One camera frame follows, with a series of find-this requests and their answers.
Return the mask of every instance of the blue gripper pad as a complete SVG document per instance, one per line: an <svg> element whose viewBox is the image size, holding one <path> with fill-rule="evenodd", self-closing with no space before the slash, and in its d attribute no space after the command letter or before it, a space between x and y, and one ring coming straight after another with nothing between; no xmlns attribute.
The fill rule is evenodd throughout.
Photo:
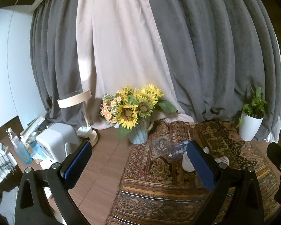
<svg viewBox="0 0 281 225"><path fill-rule="evenodd" d="M64 186L73 189L92 156L92 145L90 142L81 144L77 150L67 156L62 165L61 176L64 178Z"/></svg>
<svg viewBox="0 0 281 225"><path fill-rule="evenodd" d="M186 152L203 186L212 192L216 186L216 161L212 156L206 154L194 140L187 144Z"/></svg>

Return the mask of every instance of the clear plastic bottle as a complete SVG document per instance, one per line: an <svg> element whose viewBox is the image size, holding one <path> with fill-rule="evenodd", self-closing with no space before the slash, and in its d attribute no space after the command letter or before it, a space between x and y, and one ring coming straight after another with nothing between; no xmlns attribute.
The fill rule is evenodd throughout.
<svg viewBox="0 0 281 225"><path fill-rule="evenodd" d="M176 161L183 158L183 154L186 152L187 144L192 141L192 139L186 140L179 144L175 144L169 148L169 158L170 160Z"/></svg>
<svg viewBox="0 0 281 225"><path fill-rule="evenodd" d="M30 164L32 162L32 158L25 148L23 142L19 140L18 136L13 132L11 128L8 128L7 132L9 134L11 142L13 143L13 148L22 162L24 162L25 165Z"/></svg>

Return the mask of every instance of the gray curtain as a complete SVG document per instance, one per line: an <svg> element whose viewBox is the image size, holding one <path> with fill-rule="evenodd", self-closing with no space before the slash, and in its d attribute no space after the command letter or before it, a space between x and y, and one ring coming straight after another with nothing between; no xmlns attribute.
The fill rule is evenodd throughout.
<svg viewBox="0 0 281 225"><path fill-rule="evenodd" d="M85 121L82 106L60 109L57 100L82 90L76 44L78 0L44 0L31 26L31 61L47 117L75 127Z"/></svg>
<svg viewBox="0 0 281 225"><path fill-rule="evenodd" d="M261 0L149 2L185 113L230 120L261 86L267 115L255 138L265 139L281 112L281 62Z"/></svg>

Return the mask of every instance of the lamp base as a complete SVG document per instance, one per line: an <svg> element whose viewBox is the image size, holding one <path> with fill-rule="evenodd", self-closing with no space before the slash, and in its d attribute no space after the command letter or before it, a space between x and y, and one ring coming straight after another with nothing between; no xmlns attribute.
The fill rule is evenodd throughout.
<svg viewBox="0 0 281 225"><path fill-rule="evenodd" d="M81 126L76 131L78 137L89 138L89 142L92 144L92 147L98 142L98 135L92 127Z"/></svg>

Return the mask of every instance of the patterned rug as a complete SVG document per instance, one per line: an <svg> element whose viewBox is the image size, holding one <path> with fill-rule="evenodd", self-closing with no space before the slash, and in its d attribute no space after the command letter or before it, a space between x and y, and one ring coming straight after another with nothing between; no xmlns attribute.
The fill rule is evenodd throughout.
<svg viewBox="0 0 281 225"><path fill-rule="evenodd" d="M277 179L253 142L243 141L227 122L168 124L161 121L146 143L135 145L131 150L106 224L189 224L207 199L209 190L202 187L195 171L182 169L182 160L172 162L167 156L170 146L189 139L189 135L202 148L208 147L214 158L228 157L230 168L242 170L253 166L262 193L265 219L272 216L279 206L274 200ZM215 222L222 220L232 193L233 188Z"/></svg>

